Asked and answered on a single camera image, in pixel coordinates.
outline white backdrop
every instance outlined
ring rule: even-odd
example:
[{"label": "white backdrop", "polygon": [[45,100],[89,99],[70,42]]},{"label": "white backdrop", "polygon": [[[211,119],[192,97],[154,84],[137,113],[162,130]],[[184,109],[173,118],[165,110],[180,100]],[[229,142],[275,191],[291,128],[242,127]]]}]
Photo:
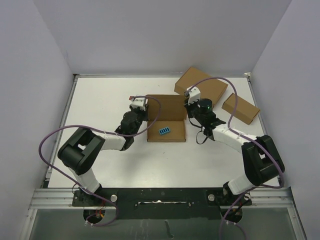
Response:
[{"label": "white backdrop", "polygon": [[318,0],[292,0],[252,80],[308,240],[320,236],[319,11]]},{"label": "white backdrop", "polygon": [[45,176],[39,142],[59,126],[73,75],[32,0],[1,1],[0,33],[0,238],[16,240]]},{"label": "white backdrop", "polygon": [[291,0],[33,0],[75,74],[249,72]]}]

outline blue block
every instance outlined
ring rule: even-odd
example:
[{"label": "blue block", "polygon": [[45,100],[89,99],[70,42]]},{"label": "blue block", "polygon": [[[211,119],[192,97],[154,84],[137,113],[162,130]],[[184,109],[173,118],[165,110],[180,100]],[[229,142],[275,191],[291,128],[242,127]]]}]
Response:
[{"label": "blue block", "polygon": [[168,133],[170,133],[170,128],[169,127],[165,127],[165,128],[159,129],[159,134],[160,135],[168,134]]}]

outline brown box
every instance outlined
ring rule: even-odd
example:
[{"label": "brown box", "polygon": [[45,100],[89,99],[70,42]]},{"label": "brown box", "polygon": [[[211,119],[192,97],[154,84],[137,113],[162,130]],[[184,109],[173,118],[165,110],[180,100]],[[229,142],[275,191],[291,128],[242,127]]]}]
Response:
[{"label": "brown box", "polygon": [[[222,109],[232,113],[236,104],[236,96],[232,93],[222,105]],[[246,124],[250,124],[260,112],[260,109],[238,96],[235,117]]]},{"label": "brown box", "polygon": [[[190,67],[183,76],[175,83],[174,91],[180,95],[184,95],[187,88],[191,87],[200,80],[211,78],[210,75]],[[228,84],[218,79],[210,79],[196,86],[201,92],[202,99],[210,99],[213,107],[226,91]]]},{"label": "brown box", "polygon": [[[148,142],[185,142],[186,141],[186,127],[185,119],[187,112],[184,107],[185,97],[181,95],[148,95],[158,99],[161,103],[161,114],[154,125],[147,130],[146,140]],[[147,125],[149,126],[155,120],[159,104],[153,100],[148,99],[148,118]],[[170,132],[160,135],[159,129],[165,127],[170,128]]]}]

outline black mounting plate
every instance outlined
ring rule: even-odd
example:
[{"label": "black mounting plate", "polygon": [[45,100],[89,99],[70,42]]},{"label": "black mounting plate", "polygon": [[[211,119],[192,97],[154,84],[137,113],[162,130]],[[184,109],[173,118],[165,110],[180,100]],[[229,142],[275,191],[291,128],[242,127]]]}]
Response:
[{"label": "black mounting plate", "polygon": [[[118,219],[220,219],[220,206],[230,206],[235,198],[223,197],[223,188],[100,188],[95,192],[114,202],[119,208]],[[214,201],[208,196],[213,194]],[[82,190],[73,196],[74,207],[100,207],[102,201]]]}]

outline cable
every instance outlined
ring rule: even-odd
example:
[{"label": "cable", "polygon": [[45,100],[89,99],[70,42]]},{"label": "cable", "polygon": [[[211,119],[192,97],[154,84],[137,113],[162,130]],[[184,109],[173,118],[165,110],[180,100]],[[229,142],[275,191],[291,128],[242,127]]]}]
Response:
[{"label": "cable", "polygon": [[[281,189],[283,188],[283,186],[285,185],[285,178],[284,178],[284,174],[283,172],[281,171],[281,168],[279,167],[278,163],[276,162],[276,160],[271,156],[271,154],[261,145],[259,144],[257,141],[251,139],[250,137],[247,137],[247,136],[244,136],[242,134],[240,134],[239,132],[237,132],[236,130],[232,129],[230,127],[230,123],[231,123],[231,120],[232,118],[234,117],[234,115],[236,114],[236,110],[237,110],[237,105],[238,105],[238,94],[237,94],[237,90],[235,88],[235,86],[233,85],[233,83],[226,79],[225,77],[209,77],[209,78],[206,78],[206,79],[203,79],[201,81],[198,81],[197,83],[195,83],[193,86],[191,86],[189,88],[189,90],[186,91],[186,94],[188,94],[190,92],[191,89],[193,89],[195,86],[197,86],[198,84],[204,82],[204,81],[207,81],[207,80],[211,80],[211,79],[220,79],[220,80],[223,80],[223,81],[226,81],[227,83],[230,84],[230,86],[232,87],[233,89],[233,92],[234,92],[234,95],[235,95],[235,104],[234,104],[234,108],[233,108],[233,111],[231,113],[231,116],[228,120],[228,123],[227,123],[227,127],[230,129],[230,131],[234,134],[237,134],[239,135],[240,137],[242,137],[243,139],[246,139],[252,143],[254,143],[256,146],[258,146],[266,156],[268,156],[268,158],[271,160],[271,162],[274,164],[275,168],[277,169],[277,171],[279,172],[279,177],[280,177],[280,186],[270,186],[270,185],[266,185],[266,184],[262,184],[261,186],[263,187],[266,187],[266,188],[272,188],[272,189]],[[247,190],[248,192],[255,189],[255,187]],[[226,213],[224,214],[224,216],[222,217],[222,220],[221,220],[221,223],[220,223],[220,227],[219,227],[219,239],[221,240],[221,236],[222,236],[222,226],[223,226],[223,223],[228,215],[228,213],[230,212],[230,210],[237,204],[238,201],[240,201],[240,199],[245,195],[246,192],[243,192],[239,195],[239,197],[234,201],[234,203],[229,207],[229,209],[226,211]]]},{"label": "cable", "polygon": [[73,186],[72,186],[72,188],[71,188],[71,192],[73,193],[73,194],[75,194],[75,192],[74,192],[74,187],[76,186],[77,184],[75,183]]},{"label": "cable", "polygon": [[198,134],[201,133],[201,132],[202,132],[202,130],[198,131],[198,133],[197,133],[196,136],[195,136],[195,142],[196,142],[197,144],[199,144],[199,145],[204,144],[204,143],[207,141],[207,139],[208,139],[208,137],[205,136],[205,139],[202,141],[202,143],[199,143],[199,142],[198,142]]},{"label": "cable", "polygon": [[240,209],[241,209],[244,205],[246,205],[247,203],[249,203],[249,202],[250,202],[250,199],[248,199],[248,200],[245,201],[244,203],[240,203],[240,206],[238,206],[238,208],[237,208],[235,211],[232,211],[232,213],[230,213],[230,215],[236,215],[237,212],[239,212]]},{"label": "cable", "polygon": [[199,125],[196,125],[196,124],[192,123],[192,122],[191,122],[191,120],[190,120],[190,117],[188,117],[188,119],[189,119],[189,123],[190,123],[192,126],[194,126],[194,127],[198,128],[198,129],[202,129],[202,127],[201,127],[201,126],[199,126]]},{"label": "cable", "polygon": [[90,219],[91,217],[96,217],[96,216],[97,216],[97,213],[96,213],[96,212],[93,213],[93,214],[91,214],[91,215],[89,215],[89,216],[87,216],[86,219],[85,219],[84,225],[87,226],[87,223],[90,223],[91,226],[100,227],[100,226],[97,226],[97,224],[93,224],[93,223],[89,222],[89,219]]},{"label": "cable", "polygon": [[104,208],[105,204],[106,204],[106,202],[103,200],[103,201],[102,201],[102,204],[101,204],[101,208],[100,208],[100,209],[97,208],[97,209],[95,210],[95,215],[96,215],[96,216],[101,216],[102,218],[104,217],[104,216],[102,216],[103,214],[101,213],[101,210]]},{"label": "cable", "polygon": [[160,114],[161,114],[161,103],[158,99],[156,99],[155,97],[152,97],[152,96],[132,96],[131,97],[132,99],[137,99],[137,98],[145,98],[145,99],[153,99],[155,101],[157,101],[157,103],[159,104],[159,111],[158,111],[158,114],[157,116],[155,117],[155,119],[153,120],[153,122],[147,127],[145,128],[144,130],[136,133],[136,134],[131,134],[131,135],[125,135],[125,134],[119,134],[119,133],[115,133],[115,132],[108,132],[108,131],[103,131],[103,130],[99,130],[99,129],[96,129],[94,127],[91,127],[91,126],[85,126],[85,125],[68,125],[68,126],[63,126],[63,127],[60,127],[52,132],[50,132],[49,134],[47,134],[40,142],[39,144],[39,147],[38,147],[38,153],[39,153],[39,156],[41,158],[41,160],[47,164],[49,167],[53,168],[54,170],[58,171],[59,173],[61,173],[63,176],[65,176],[66,178],[70,179],[72,182],[74,182],[75,184],[77,184],[83,191],[85,191],[86,193],[98,198],[98,199],[101,199],[103,201],[105,201],[106,203],[109,203],[111,204],[112,206],[115,207],[116,211],[115,211],[115,217],[113,219],[111,219],[110,221],[106,222],[106,223],[101,223],[101,224],[93,224],[91,223],[92,226],[96,226],[96,227],[103,227],[103,226],[106,226],[106,225],[109,225],[111,223],[113,223],[118,215],[119,215],[119,209],[118,209],[118,206],[116,204],[114,204],[112,201],[102,197],[102,196],[99,196],[91,191],[89,191],[88,189],[84,188],[78,181],[76,181],[75,179],[73,179],[71,176],[69,176],[68,174],[66,174],[65,172],[63,172],[62,170],[60,170],[58,167],[52,165],[50,162],[48,162],[45,157],[43,156],[42,154],[42,146],[44,145],[45,141],[51,137],[52,135],[54,135],[55,133],[61,131],[61,130],[64,130],[64,129],[70,129],[70,128],[85,128],[85,129],[90,129],[92,131],[95,131],[95,132],[98,132],[98,133],[105,133],[105,134],[109,134],[109,135],[118,135],[118,136],[122,136],[122,137],[135,137],[135,136],[138,136],[142,133],[144,133],[145,131],[147,131],[151,126],[153,126],[155,124],[155,122],[158,120]]},{"label": "cable", "polygon": [[248,239],[247,234],[246,234],[246,232],[245,232],[245,230],[243,229],[242,226],[240,226],[238,223],[235,223],[235,222],[233,222],[233,221],[229,221],[229,223],[232,223],[232,224],[234,224],[235,226],[237,226],[237,227],[241,230],[241,232],[243,233],[244,239],[245,239],[245,240]]}]

